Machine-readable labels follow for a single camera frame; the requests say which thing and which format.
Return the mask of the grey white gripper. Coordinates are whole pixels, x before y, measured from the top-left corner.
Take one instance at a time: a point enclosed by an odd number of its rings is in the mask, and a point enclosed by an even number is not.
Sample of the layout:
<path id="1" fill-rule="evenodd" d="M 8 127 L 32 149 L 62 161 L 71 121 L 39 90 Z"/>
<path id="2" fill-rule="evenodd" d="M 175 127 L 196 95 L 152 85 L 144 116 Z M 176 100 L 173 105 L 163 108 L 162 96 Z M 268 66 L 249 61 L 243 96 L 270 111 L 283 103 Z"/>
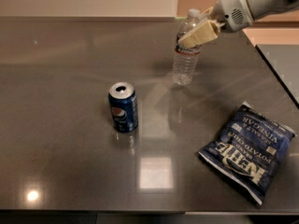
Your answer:
<path id="1" fill-rule="evenodd" d="M 218 0 L 214 7 L 209 7 L 201 14 L 200 19 L 206 21 L 196 25 L 178 40 L 182 48 L 190 49 L 213 41 L 221 30 L 234 33 L 253 24 L 248 0 Z"/>

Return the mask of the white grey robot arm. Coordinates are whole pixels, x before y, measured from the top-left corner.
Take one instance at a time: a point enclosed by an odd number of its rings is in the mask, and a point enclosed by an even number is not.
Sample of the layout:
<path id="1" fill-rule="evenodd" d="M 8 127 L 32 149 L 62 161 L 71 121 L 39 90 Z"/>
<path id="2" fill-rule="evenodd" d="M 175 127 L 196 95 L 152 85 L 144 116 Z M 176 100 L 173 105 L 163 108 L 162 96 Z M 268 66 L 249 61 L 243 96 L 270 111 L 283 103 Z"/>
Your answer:
<path id="1" fill-rule="evenodd" d="M 220 33 L 238 32 L 268 15 L 298 8 L 299 0 L 218 0 L 178 44 L 184 49 L 193 48 L 217 39 Z"/>

